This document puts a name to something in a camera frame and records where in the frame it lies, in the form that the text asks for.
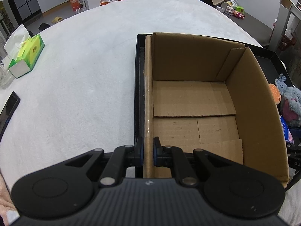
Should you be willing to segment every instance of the plastic bottle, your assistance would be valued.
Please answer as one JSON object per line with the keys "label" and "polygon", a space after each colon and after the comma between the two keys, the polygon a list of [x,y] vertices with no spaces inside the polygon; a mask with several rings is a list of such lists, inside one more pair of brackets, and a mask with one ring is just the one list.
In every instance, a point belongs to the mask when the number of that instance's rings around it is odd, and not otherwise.
{"label": "plastic bottle", "polygon": [[4,45],[5,41],[0,36],[0,87],[2,89],[7,88],[15,79],[12,73],[8,70],[11,59],[7,55]]}

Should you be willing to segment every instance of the red basket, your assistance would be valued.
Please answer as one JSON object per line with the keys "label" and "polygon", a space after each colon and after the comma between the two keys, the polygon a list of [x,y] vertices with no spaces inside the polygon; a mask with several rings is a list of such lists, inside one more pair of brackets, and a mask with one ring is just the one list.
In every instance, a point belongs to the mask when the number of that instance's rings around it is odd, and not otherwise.
{"label": "red basket", "polygon": [[292,40],[290,40],[286,35],[281,37],[281,41],[279,43],[279,48],[281,51],[286,50],[289,46],[294,46],[297,42],[297,39],[293,36]]}

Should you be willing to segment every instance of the slipper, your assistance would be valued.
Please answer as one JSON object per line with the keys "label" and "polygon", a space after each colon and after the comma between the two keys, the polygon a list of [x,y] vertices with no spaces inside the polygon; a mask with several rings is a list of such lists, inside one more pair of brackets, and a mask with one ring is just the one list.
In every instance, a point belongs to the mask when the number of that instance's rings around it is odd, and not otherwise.
{"label": "slipper", "polygon": [[51,23],[52,23],[52,24],[56,24],[56,23],[58,23],[58,22],[61,22],[62,20],[63,20],[62,17],[56,16],[56,17],[51,21]]}

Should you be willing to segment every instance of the black phone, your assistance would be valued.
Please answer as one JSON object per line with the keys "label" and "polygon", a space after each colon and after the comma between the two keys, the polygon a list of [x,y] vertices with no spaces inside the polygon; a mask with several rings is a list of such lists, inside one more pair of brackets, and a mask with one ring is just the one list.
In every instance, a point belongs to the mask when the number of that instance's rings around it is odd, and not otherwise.
{"label": "black phone", "polygon": [[11,119],[19,103],[20,98],[15,92],[12,92],[0,114],[0,141],[7,124],[9,123],[9,120]]}

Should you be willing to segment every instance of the white tablecloth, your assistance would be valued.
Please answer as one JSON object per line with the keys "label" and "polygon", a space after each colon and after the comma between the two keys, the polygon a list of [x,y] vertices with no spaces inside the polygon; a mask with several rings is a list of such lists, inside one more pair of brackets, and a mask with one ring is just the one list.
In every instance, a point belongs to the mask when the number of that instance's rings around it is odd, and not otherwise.
{"label": "white tablecloth", "polygon": [[199,0],[124,0],[42,31],[33,71],[0,91],[21,98],[0,144],[8,187],[27,173],[95,148],[134,144],[137,34],[175,32],[259,44]]}

